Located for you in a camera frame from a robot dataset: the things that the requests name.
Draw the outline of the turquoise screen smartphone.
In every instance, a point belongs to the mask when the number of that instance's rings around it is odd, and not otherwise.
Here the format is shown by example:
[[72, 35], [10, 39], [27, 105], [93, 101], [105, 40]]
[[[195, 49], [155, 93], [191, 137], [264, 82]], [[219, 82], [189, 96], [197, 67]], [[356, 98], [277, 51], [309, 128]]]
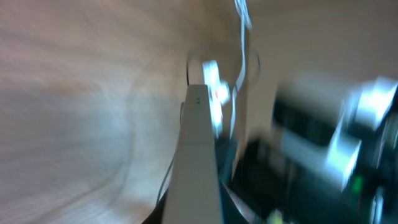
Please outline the turquoise screen smartphone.
[[162, 223], [223, 223], [206, 85], [187, 89]]

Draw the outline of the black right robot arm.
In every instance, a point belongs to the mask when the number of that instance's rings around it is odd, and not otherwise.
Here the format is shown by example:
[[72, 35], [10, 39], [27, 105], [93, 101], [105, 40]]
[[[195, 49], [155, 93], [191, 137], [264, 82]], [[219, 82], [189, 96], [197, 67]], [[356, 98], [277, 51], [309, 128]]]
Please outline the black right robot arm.
[[230, 187], [267, 222], [396, 223], [397, 81], [281, 83]]

